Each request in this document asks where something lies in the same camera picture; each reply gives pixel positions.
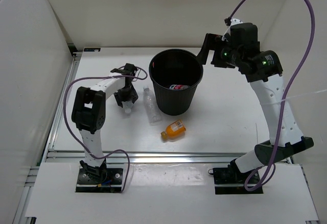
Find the clear bottle white cap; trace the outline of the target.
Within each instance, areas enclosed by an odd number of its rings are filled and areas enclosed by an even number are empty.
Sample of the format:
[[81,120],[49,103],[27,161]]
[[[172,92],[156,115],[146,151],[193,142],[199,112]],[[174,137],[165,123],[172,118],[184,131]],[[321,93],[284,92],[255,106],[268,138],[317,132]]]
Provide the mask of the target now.
[[124,109],[125,113],[130,114],[132,111],[133,102],[132,101],[122,102],[122,105],[123,105],[123,109]]

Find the clear bottle red label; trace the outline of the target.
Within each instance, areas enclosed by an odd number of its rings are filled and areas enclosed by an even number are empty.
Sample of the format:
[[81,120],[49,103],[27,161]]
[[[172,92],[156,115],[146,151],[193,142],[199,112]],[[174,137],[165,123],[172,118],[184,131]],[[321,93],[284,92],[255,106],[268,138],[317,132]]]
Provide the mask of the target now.
[[189,85],[180,85],[180,84],[173,84],[169,86],[170,90],[185,90],[190,88]]

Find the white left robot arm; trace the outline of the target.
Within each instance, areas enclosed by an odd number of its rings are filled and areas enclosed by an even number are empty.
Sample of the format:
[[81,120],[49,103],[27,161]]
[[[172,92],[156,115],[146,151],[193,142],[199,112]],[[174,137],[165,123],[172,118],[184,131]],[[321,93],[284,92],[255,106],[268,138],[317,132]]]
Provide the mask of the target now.
[[106,119],[106,101],[112,95],[125,113],[131,113],[138,95],[132,85],[132,76],[118,75],[103,79],[91,87],[79,87],[72,111],[72,121],[82,136],[85,159],[82,166],[92,169],[89,177],[95,183],[107,178],[107,170],[101,167],[105,161],[100,130]]

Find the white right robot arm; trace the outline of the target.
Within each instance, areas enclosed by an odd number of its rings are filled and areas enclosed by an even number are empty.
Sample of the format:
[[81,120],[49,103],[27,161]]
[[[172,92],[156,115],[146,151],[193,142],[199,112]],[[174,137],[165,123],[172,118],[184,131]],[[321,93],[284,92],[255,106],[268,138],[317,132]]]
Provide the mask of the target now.
[[243,182],[252,170],[268,165],[271,156],[279,162],[313,147],[313,139],[303,135],[283,98],[279,57],[273,51],[260,50],[256,25],[233,19],[224,35],[207,33],[197,55],[200,64],[206,63],[209,51],[214,52],[214,67],[237,68],[246,77],[258,97],[269,131],[269,140],[231,161],[228,169],[232,181]]

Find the black ribbed waste bin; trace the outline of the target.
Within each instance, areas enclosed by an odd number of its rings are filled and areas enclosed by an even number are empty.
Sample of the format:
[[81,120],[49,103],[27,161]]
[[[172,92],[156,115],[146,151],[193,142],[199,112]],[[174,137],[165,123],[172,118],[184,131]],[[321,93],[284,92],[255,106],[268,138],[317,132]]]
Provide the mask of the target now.
[[[157,105],[171,116],[188,110],[198,84],[203,77],[203,66],[196,55],[183,49],[168,49],[155,55],[149,64]],[[189,85],[185,90],[170,90],[173,84]]]

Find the clear unlabelled plastic bottle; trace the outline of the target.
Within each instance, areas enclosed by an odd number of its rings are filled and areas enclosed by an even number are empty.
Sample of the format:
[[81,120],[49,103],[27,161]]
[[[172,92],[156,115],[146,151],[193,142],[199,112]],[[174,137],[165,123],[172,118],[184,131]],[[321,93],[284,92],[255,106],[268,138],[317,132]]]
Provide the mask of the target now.
[[155,95],[148,86],[143,87],[143,103],[149,123],[152,125],[160,123],[162,120],[160,110],[157,106]]

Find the orange juice bottle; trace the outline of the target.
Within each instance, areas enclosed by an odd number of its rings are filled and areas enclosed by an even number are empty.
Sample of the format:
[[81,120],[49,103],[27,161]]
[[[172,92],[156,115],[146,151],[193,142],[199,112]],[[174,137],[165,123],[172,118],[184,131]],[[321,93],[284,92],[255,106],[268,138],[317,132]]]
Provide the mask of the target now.
[[181,136],[186,131],[186,127],[181,120],[177,120],[166,127],[164,131],[161,132],[161,138],[163,140],[175,139]]

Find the white front board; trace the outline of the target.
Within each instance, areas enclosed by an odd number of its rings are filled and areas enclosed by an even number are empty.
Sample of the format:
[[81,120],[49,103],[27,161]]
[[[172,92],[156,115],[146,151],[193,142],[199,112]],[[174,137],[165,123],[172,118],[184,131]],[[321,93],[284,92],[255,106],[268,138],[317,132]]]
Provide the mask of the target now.
[[136,164],[119,193],[77,193],[75,163],[43,163],[26,210],[37,223],[315,223],[299,165],[278,164],[261,194],[217,195],[205,164]]

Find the left aluminium frame rail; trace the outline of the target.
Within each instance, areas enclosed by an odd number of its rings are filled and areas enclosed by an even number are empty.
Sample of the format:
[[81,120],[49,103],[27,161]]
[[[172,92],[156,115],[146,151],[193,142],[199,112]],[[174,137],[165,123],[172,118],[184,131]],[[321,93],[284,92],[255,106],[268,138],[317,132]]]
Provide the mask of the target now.
[[57,104],[57,108],[55,111],[54,118],[52,120],[52,124],[48,133],[48,137],[46,139],[42,154],[40,156],[39,161],[36,163],[36,166],[40,166],[42,162],[45,162],[48,156],[48,152],[54,148],[55,142],[58,137],[58,133],[60,131],[61,122],[62,122],[62,114],[63,114],[63,98],[66,88],[70,84],[70,82],[75,78],[77,68],[80,61],[79,51],[75,47],[74,44],[69,43],[68,49],[72,55],[72,60],[70,61],[69,69],[65,77],[65,81],[62,87],[62,91],[60,94],[60,98]]

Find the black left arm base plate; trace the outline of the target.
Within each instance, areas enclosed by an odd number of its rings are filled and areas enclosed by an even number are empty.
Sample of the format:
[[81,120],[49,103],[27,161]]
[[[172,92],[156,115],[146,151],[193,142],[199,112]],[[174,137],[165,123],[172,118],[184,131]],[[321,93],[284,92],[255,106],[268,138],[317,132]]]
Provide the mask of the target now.
[[75,192],[77,193],[120,193],[123,186],[122,168],[106,168],[100,176],[92,176],[80,167]]

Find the aluminium table edge rail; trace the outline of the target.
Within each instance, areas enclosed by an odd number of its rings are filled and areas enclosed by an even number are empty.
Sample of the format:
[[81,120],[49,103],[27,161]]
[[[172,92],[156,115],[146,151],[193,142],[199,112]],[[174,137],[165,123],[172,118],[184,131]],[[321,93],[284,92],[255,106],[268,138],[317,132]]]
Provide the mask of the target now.
[[[154,153],[129,152],[131,163],[228,163],[242,153]],[[79,162],[84,159],[82,151],[50,150],[43,162]]]

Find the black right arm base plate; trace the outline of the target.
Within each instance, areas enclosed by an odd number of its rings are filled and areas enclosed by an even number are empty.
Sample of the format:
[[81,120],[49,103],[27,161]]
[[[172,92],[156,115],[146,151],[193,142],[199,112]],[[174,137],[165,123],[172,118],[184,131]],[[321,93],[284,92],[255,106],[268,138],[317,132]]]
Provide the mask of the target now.
[[229,167],[216,167],[208,170],[214,178],[216,195],[263,194],[262,187],[254,191],[247,191],[244,183],[249,174],[238,176]]

